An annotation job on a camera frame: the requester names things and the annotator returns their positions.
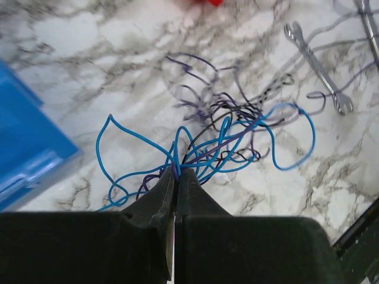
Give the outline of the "red plastic bin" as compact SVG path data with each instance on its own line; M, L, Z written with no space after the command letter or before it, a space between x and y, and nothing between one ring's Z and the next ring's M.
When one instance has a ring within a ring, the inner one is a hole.
M221 4L224 3L224 0L193 0L193 2L196 2L196 3L202 3L202 4L210 4L214 7L219 7Z

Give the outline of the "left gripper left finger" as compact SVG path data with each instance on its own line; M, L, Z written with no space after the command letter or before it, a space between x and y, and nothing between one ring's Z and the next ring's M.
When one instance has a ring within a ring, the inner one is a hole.
M2 283L166 283L175 178L122 211L1 214Z

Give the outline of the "left blue plastic bin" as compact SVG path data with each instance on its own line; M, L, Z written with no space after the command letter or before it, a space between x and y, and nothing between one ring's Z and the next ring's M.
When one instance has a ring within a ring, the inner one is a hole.
M43 101L1 62L1 211L12 211L66 176L81 154L42 111Z

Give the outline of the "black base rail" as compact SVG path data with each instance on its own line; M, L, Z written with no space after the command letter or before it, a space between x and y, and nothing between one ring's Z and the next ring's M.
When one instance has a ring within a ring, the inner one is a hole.
M347 283L378 283L378 200L334 243Z

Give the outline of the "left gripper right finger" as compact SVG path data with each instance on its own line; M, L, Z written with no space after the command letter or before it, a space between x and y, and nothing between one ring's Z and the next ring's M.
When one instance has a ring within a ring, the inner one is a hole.
M178 183L176 283L342 283L320 224L306 217L234 217L193 170Z

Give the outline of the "small silver combination wrench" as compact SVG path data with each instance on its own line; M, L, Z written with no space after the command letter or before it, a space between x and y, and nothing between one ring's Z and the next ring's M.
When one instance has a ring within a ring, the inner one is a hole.
M297 46L300 53L317 74L317 77L323 82L331 94L335 110L342 116L346 115L347 112L352 112L354 110L354 105L351 98L338 89L326 69L319 62L313 50L303 37L303 30L301 29L300 24L297 21L294 21L292 24L286 24L284 26L284 33L285 36Z

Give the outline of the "silver ratchet wrench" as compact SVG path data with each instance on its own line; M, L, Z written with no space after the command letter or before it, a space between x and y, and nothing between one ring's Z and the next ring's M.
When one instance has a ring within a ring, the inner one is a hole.
M378 69L378 28L375 24L374 13L370 7L369 0L355 0L354 3L361 17L364 30L370 42L375 64Z

